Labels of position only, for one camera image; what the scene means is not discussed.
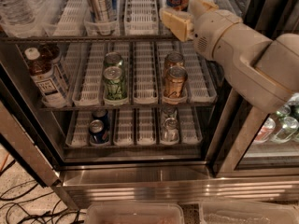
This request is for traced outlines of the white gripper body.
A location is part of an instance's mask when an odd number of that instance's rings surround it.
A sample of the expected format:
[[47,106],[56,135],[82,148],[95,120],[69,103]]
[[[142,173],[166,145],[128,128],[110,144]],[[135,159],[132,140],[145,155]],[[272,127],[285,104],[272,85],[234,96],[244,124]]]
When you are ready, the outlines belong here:
[[194,50],[209,61],[218,41],[235,24],[243,20],[229,10],[218,9],[199,16],[194,21]]

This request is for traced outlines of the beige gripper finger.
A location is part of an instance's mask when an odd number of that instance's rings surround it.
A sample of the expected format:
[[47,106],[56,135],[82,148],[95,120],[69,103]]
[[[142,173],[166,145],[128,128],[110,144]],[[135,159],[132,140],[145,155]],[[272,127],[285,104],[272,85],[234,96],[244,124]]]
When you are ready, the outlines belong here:
[[207,0],[189,0],[188,12],[197,19],[203,14],[217,10],[218,8],[218,5]]
[[194,17],[185,11],[177,11],[169,7],[159,10],[160,20],[181,42],[193,40]]

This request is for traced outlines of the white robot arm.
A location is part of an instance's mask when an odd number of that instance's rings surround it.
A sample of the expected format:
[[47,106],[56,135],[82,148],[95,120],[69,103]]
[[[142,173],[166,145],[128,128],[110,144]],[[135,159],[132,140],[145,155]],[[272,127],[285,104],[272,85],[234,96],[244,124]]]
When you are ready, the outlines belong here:
[[299,35],[272,40],[229,10],[190,0],[186,11],[163,7],[160,20],[196,53],[219,64],[227,82],[251,105],[274,113],[299,92]]

